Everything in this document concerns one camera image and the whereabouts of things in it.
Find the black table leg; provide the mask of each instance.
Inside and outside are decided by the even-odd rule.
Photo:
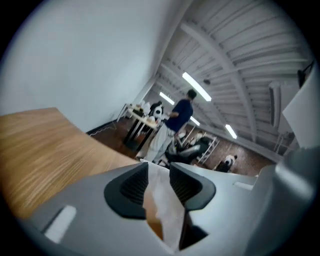
[[[147,132],[147,134],[145,135],[143,141],[140,143],[140,145],[138,146],[138,148],[136,149],[137,151],[140,151],[142,149],[142,147],[144,146],[144,144],[146,143],[147,139],[150,137],[150,135],[152,134],[153,129],[150,128],[150,130]]]
[[[131,129],[128,131],[128,134],[125,136],[125,138],[124,138],[124,140],[123,140],[124,143],[127,143],[127,142],[128,142],[128,140],[129,140],[132,132],[135,130],[135,127],[137,126],[138,123],[139,123],[139,120],[136,119],[135,122],[133,123]]]
[[[138,132],[140,131],[140,129],[141,129],[141,127],[142,127],[143,125],[144,125],[143,123],[140,123],[140,125],[139,125],[138,128],[135,130],[134,134],[132,135],[132,137],[131,137],[131,139],[130,139],[131,141],[133,141],[133,140],[136,138]]]

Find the ceiling light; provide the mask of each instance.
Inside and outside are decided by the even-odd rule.
[[[194,122],[197,126],[200,125],[200,123],[193,116],[190,117],[190,120]]]
[[[229,124],[225,125],[225,128],[228,130],[228,132],[231,134],[232,138],[236,139],[237,135],[235,133],[235,131],[231,128],[231,126]]]
[[[172,99],[170,99],[167,95],[163,94],[162,92],[160,92],[160,96],[164,98],[167,102],[169,102],[171,105],[175,104],[175,102]]]
[[[207,102],[211,101],[209,94],[197,83],[187,72],[184,72],[182,77],[198,92]]]

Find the wooden table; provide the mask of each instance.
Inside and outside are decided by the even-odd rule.
[[[130,104],[124,104],[123,108],[121,109],[117,119],[116,119],[116,122],[119,122],[120,118],[123,117],[123,116],[126,116],[127,112],[129,109],[133,109],[133,110],[137,110],[139,111],[140,107],[137,107],[135,105],[130,105]]]
[[[3,197],[13,215],[24,219],[69,184],[137,161],[80,131],[56,108],[45,108],[0,116],[0,163]],[[149,188],[143,205],[161,237]]]
[[[139,151],[139,150],[141,150],[143,145],[146,143],[146,141],[148,140],[148,138],[150,137],[152,132],[157,129],[158,124],[155,122],[147,121],[147,119],[145,117],[141,117],[138,114],[134,113],[133,109],[128,109],[128,112],[135,118],[135,121],[134,121],[131,129],[127,133],[126,137],[124,138],[123,143],[131,150]],[[139,145],[137,145],[134,142],[134,139],[136,138],[139,130],[141,130],[144,126],[148,126],[151,129],[147,132],[143,141]]]

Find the man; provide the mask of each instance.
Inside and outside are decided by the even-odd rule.
[[[158,163],[165,153],[168,145],[189,121],[194,113],[192,101],[197,96],[195,90],[191,89],[187,92],[185,99],[180,100],[169,114],[169,119],[162,125],[156,136],[151,141],[149,150],[145,156],[145,160]]]

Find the table with items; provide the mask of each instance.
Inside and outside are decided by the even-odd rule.
[[[123,140],[123,143],[130,148],[131,150],[134,151],[139,151],[143,147],[143,145],[146,143],[150,135],[153,133],[153,131],[157,130],[158,123],[156,123],[153,120],[150,120],[148,116],[140,116],[138,111],[134,111],[134,109],[129,108],[128,113],[132,115],[133,118],[135,118],[135,121],[130,128],[129,132],[127,133],[126,137]],[[138,142],[135,141],[135,138],[137,135],[140,133],[140,131],[143,129],[144,126],[148,126],[150,129],[146,133],[143,141],[139,144]]]

